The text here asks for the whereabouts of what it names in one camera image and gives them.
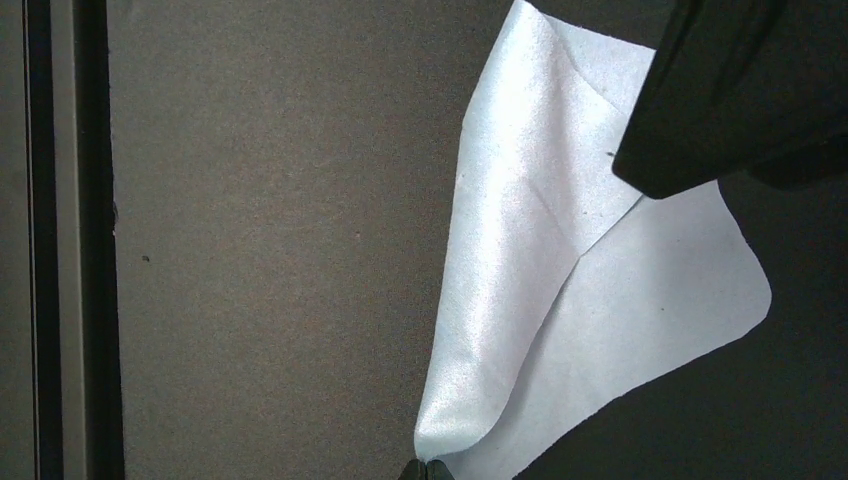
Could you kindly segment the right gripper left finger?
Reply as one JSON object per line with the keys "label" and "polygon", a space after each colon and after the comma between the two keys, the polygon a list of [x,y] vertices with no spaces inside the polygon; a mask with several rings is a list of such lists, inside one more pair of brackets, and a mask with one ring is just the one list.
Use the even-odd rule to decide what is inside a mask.
{"label": "right gripper left finger", "polygon": [[410,460],[403,468],[398,480],[426,480],[427,464],[418,459]]}

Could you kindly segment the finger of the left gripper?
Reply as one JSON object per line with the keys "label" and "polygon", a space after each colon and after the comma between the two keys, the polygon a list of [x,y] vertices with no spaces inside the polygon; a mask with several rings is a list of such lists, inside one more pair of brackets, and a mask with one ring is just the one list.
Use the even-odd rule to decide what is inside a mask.
{"label": "finger of the left gripper", "polygon": [[656,50],[614,174],[667,198],[745,171],[778,189],[847,172],[843,1],[543,1]]}

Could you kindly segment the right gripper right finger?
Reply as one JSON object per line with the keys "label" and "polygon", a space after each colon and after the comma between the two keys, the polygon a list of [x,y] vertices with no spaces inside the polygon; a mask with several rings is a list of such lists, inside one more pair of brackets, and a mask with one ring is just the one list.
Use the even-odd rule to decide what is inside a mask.
{"label": "right gripper right finger", "polygon": [[454,476],[443,461],[432,460],[427,463],[427,480],[454,480]]}

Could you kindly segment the light blue cleaning cloth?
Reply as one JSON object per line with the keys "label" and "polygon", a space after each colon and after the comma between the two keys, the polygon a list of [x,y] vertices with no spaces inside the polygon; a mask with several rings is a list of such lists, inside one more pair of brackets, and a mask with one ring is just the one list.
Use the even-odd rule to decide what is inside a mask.
{"label": "light blue cleaning cloth", "polygon": [[466,110],[414,430],[457,479],[510,479],[612,400],[747,334],[771,289],[716,182],[613,174],[650,48],[516,1]]}

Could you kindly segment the black aluminium frame rail front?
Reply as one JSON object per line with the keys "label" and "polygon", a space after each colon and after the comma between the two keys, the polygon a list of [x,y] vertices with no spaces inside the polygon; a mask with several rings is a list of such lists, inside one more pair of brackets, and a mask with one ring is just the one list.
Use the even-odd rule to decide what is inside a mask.
{"label": "black aluminium frame rail front", "polygon": [[21,8],[35,475],[121,479],[107,5]]}

